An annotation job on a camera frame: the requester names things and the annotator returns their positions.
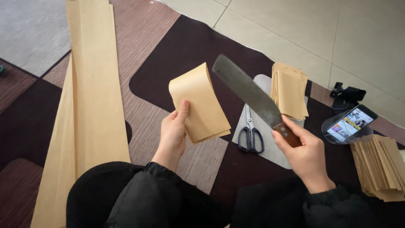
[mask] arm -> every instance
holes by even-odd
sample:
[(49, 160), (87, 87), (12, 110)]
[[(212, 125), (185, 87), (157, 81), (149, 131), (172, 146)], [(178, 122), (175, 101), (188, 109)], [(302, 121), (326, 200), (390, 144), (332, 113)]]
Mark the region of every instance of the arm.
[(283, 116), (283, 121), (296, 134), (302, 146), (292, 148), (276, 131), (277, 146), (286, 156), (293, 171), (308, 189), (303, 205), (310, 227), (372, 227), (375, 217), (370, 207), (344, 187), (336, 187), (326, 173), (325, 149), (322, 140)]
[(106, 228), (170, 227), (177, 217), (181, 196), (174, 172), (185, 150), (185, 125), (189, 103), (163, 119), (159, 147), (142, 172), (134, 175), (118, 197)]

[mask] knife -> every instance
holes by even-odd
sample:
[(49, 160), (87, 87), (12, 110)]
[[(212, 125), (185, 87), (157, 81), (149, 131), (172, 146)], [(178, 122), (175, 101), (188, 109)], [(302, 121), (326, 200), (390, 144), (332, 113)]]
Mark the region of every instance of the knife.
[(283, 122), (274, 101), (252, 78), (223, 54), (218, 56), (212, 71), (274, 131), (280, 133), (291, 147), (302, 146), (301, 140)]

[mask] smartphone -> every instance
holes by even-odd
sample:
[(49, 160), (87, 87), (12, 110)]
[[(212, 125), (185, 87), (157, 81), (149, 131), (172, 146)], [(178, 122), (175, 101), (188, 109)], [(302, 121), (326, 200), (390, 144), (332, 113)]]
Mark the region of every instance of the smartphone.
[(378, 115), (366, 106), (358, 105), (327, 129), (324, 135), (342, 142), (377, 118)]

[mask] gray carpet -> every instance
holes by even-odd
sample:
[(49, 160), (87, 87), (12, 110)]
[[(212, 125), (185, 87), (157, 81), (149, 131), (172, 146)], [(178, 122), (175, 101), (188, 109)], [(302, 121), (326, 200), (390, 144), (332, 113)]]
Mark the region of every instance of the gray carpet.
[(64, 0), (3, 0), (0, 58), (41, 76), (70, 49)]

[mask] phone screen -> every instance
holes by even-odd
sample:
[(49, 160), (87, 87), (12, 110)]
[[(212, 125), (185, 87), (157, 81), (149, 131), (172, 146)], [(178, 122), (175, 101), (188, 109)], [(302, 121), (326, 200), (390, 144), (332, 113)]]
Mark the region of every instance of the phone screen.
[(365, 114), (362, 110), (355, 108), (338, 123), (327, 130), (329, 134), (339, 141), (344, 141), (358, 130), (371, 123), (374, 119)]

